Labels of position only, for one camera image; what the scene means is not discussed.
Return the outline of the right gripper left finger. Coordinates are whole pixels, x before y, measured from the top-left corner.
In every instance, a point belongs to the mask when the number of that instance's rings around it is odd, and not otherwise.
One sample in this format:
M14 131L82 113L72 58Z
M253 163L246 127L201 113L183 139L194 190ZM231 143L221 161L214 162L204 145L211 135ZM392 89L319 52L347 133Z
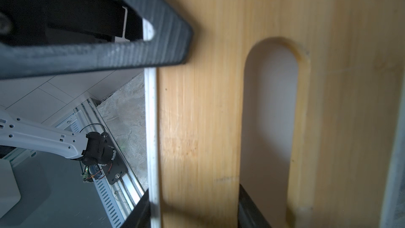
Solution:
M1 79L179 65L192 37L165 0L1 0Z

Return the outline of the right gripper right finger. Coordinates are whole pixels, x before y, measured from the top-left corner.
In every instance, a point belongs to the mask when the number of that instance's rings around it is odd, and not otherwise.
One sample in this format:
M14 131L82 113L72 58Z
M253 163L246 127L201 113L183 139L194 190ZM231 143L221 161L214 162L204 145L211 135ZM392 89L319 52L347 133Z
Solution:
M238 227L271 228L264 215L241 184L239 185Z

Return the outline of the wooden lid tissue box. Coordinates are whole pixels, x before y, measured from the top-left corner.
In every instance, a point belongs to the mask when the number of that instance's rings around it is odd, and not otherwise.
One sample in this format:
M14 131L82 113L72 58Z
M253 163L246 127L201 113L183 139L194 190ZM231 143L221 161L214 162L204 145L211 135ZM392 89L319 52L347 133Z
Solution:
M265 41L298 63L282 224L377 228L405 91L405 0L168 0L192 22L160 68L164 227L237 227L244 70Z

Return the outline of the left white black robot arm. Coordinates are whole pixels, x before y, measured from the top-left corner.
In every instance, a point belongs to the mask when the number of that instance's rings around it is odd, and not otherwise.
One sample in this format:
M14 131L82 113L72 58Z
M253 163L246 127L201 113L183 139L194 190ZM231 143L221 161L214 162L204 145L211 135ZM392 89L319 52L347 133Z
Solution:
M107 133L74 133L32 122L1 111L1 145L31 149L81 161L108 165L117 156Z

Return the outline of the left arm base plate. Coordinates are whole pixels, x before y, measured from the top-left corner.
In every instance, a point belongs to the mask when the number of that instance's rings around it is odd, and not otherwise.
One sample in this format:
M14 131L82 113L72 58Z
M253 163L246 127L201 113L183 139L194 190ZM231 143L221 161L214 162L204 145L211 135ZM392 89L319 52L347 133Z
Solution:
M113 185L128 173L128 168L109 134L107 132L104 132L101 135L103 136L103 141L106 146L113 151L112 157L108 159L110 164L108 165L108 169L106 172L106 178L109 184Z

